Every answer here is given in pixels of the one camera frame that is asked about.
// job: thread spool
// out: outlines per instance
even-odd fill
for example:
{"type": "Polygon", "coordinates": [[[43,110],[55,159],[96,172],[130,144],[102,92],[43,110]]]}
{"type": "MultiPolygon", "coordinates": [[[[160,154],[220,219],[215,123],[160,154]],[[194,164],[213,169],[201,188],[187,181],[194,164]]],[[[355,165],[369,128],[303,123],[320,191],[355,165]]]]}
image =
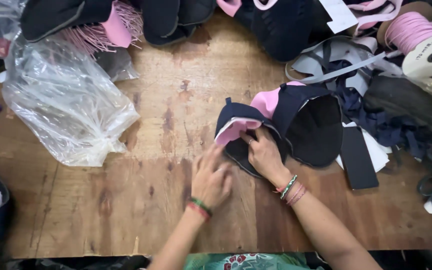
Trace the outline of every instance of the thread spool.
{"type": "Polygon", "coordinates": [[[378,29],[378,43],[387,46],[389,38],[404,52],[402,69],[408,77],[432,77],[431,21],[432,6],[426,2],[412,2],[402,6],[393,20],[383,22],[378,29]]]}

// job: woman's right hand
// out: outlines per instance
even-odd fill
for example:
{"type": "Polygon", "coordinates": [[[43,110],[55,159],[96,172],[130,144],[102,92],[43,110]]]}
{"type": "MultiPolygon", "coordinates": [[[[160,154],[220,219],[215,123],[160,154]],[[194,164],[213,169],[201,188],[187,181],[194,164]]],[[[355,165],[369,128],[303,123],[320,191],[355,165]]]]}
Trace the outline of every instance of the woman's right hand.
{"type": "Polygon", "coordinates": [[[251,165],[276,187],[285,187],[291,180],[290,171],[283,165],[276,142],[266,127],[255,129],[256,140],[241,131],[239,135],[249,144],[251,165]]]}

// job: spool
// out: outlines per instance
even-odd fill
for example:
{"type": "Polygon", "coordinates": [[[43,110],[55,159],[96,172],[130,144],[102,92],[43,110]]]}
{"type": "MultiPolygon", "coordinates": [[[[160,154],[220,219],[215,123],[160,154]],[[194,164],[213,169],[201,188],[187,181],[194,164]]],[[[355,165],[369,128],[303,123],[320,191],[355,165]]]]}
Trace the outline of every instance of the spool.
{"type": "MultiPolygon", "coordinates": [[[[388,27],[399,16],[408,12],[418,12],[428,21],[432,21],[432,6],[426,2],[412,2],[401,7],[398,15],[390,21],[384,21],[378,29],[377,40],[382,46],[386,46],[385,35],[388,27]]],[[[408,77],[427,78],[432,77],[432,36],[419,43],[409,52],[403,61],[403,73],[408,77]]]]}

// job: bracelet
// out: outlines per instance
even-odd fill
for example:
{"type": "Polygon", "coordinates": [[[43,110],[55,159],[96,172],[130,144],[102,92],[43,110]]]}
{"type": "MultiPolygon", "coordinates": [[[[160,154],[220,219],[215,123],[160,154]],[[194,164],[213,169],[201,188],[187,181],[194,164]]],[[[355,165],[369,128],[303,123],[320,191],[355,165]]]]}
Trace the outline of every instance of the bracelet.
{"type": "Polygon", "coordinates": [[[203,208],[197,206],[194,202],[189,202],[188,207],[195,211],[198,211],[201,214],[201,216],[204,217],[205,221],[208,221],[211,218],[203,208]]]}
{"type": "Polygon", "coordinates": [[[299,197],[297,197],[296,200],[293,203],[291,203],[291,205],[297,203],[305,193],[306,193],[306,188],[304,188],[303,193],[301,193],[301,195],[299,195],[299,197]]]}
{"type": "Polygon", "coordinates": [[[294,182],[296,182],[297,178],[298,178],[298,176],[294,175],[293,179],[291,179],[291,181],[289,181],[286,188],[283,190],[283,193],[281,194],[281,200],[286,197],[286,195],[288,194],[288,191],[291,189],[291,187],[293,187],[293,184],[294,184],[294,182]]]}
{"type": "Polygon", "coordinates": [[[196,206],[200,207],[201,209],[203,209],[204,211],[206,211],[206,213],[209,215],[209,217],[213,216],[213,212],[211,211],[211,209],[209,209],[209,207],[207,207],[202,200],[196,199],[195,197],[191,197],[189,199],[190,202],[194,203],[196,206]]]}
{"type": "Polygon", "coordinates": [[[303,188],[303,184],[299,184],[299,188],[297,189],[296,193],[287,201],[287,205],[291,205],[291,201],[296,197],[296,195],[300,192],[300,190],[303,188]]]}

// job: wooden table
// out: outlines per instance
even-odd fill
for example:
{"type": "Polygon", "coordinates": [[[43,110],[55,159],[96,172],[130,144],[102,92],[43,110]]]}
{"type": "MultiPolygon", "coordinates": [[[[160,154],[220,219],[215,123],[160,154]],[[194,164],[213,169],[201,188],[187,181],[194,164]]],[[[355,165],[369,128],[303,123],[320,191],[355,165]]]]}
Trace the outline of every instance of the wooden table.
{"type": "MultiPolygon", "coordinates": [[[[58,163],[17,116],[0,114],[0,177],[17,207],[8,243],[15,258],[155,254],[183,213],[192,160],[212,143],[224,99],[249,104],[287,81],[283,65],[219,12],[189,42],[142,47],[130,51],[141,78],[116,83],[141,119],[121,137],[129,151],[109,154],[103,167],[58,163]]],[[[363,192],[349,189],[337,163],[288,165],[367,249],[432,249],[432,215],[416,192],[425,171],[403,160],[398,175],[378,174],[380,187],[363,192]]],[[[267,181],[237,175],[192,251],[312,250],[267,181]]]]}

